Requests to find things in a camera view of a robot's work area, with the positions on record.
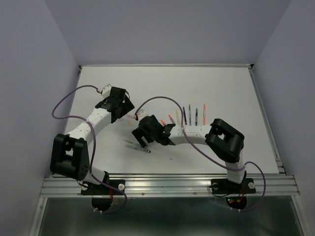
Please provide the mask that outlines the orange highlighter pen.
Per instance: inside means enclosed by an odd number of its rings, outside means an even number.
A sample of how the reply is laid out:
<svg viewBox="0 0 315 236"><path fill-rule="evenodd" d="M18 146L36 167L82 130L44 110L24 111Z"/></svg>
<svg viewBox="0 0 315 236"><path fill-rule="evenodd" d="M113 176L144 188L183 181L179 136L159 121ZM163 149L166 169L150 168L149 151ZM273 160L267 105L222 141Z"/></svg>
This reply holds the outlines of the orange highlighter pen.
<svg viewBox="0 0 315 236"><path fill-rule="evenodd" d="M203 125L206 125L206 105L203 104Z"/></svg>

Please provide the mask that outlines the green gel pen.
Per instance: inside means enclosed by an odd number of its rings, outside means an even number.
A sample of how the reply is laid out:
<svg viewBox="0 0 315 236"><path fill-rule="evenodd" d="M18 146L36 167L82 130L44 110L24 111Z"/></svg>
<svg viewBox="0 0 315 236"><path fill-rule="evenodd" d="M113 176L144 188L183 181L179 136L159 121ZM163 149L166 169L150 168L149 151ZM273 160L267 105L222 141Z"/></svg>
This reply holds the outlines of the green gel pen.
<svg viewBox="0 0 315 236"><path fill-rule="evenodd" d="M195 126L198 126L198 108L195 109Z"/></svg>

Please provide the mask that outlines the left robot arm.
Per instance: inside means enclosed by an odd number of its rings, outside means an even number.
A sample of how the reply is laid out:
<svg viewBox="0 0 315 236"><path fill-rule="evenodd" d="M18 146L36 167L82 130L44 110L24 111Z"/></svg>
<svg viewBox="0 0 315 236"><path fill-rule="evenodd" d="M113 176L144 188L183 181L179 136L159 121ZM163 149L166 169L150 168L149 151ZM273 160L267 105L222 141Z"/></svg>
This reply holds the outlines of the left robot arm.
<svg viewBox="0 0 315 236"><path fill-rule="evenodd" d="M124 88L107 85L96 92L101 94L87 118L67 116L82 122L66 134L58 134L53 141L50 170L77 181L92 183L93 189L103 194L109 190L109 174L93 167L96 150L96 135L106 126L114 123L134 109L129 93Z"/></svg>

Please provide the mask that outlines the purple pen white label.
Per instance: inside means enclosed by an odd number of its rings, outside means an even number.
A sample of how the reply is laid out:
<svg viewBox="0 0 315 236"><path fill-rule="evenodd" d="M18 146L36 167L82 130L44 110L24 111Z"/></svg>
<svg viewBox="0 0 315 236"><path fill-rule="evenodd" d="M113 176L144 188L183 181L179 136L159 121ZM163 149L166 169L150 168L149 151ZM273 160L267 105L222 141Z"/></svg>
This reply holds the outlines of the purple pen white label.
<svg viewBox="0 0 315 236"><path fill-rule="evenodd" d="M189 104L189 126L192 126L192 119L191 119L191 105Z"/></svg>

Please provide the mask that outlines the yellow highlighter pen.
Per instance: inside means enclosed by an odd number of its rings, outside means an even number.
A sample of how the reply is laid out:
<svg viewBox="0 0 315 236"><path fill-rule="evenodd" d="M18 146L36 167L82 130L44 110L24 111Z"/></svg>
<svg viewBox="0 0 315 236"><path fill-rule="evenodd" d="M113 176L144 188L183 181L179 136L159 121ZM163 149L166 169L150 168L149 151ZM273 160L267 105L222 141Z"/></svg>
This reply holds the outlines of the yellow highlighter pen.
<svg viewBox="0 0 315 236"><path fill-rule="evenodd" d="M181 119L180 119L178 110L175 111L175 114L176 114L177 124L180 126L181 125Z"/></svg>

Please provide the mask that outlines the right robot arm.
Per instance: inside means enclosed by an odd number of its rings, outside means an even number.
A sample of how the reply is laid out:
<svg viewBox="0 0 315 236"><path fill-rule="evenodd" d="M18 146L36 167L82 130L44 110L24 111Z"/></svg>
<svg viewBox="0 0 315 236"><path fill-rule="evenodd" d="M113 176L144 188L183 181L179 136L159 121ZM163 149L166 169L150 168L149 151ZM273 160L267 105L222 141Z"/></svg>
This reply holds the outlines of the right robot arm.
<svg viewBox="0 0 315 236"><path fill-rule="evenodd" d="M163 126L154 115L140 119L132 132L141 147L157 142L163 146L190 144L207 145L215 155L225 162L226 186L232 192L244 187L245 168L242 159L245 136L222 119L216 118L211 124L187 126L167 124Z"/></svg>

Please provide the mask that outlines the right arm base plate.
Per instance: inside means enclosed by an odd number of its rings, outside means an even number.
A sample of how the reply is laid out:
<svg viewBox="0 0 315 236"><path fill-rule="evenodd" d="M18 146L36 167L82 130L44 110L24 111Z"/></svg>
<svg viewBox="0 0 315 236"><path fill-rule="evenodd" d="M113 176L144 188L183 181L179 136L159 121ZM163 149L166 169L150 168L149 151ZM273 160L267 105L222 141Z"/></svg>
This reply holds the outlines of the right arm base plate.
<svg viewBox="0 0 315 236"><path fill-rule="evenodd" d="M247 195L255 194L256 188L252 178L245 178L240 184L228 179L212 179L208 187L215 197L224 197L232 209L244 210L247 206Z"/></svg>

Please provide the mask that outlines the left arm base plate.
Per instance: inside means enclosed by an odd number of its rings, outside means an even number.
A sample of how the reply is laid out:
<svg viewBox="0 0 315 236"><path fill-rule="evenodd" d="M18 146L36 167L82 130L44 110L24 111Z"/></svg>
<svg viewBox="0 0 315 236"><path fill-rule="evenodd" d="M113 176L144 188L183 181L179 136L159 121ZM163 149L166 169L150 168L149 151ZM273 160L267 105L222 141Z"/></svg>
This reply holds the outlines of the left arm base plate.
<svg viewBox="0 0 315 236"><path fill-rule="evenodd" d="M121 210L126 205L124 179L110 180L111 188L102 184L77 182L81 187L82 196L91 196L91 206L94 212L110 214Z"/></svg>

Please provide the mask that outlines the dark purple gel pen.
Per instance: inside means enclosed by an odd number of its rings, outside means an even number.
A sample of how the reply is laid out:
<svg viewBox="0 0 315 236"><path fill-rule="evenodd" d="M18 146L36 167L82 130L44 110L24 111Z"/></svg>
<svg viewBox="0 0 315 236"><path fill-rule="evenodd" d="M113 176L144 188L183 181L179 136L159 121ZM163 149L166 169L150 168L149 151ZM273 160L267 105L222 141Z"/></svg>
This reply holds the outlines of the dark purple gel pen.
<svg viewBox="0 0 315 236"><path fill-rule="evenodd" d="M184 123L185 123L185 125L187 125L188 122L187 122L186 110L185 110L185 107L184 107L184 106L182 107L182 110L183 110Z"/></svg>

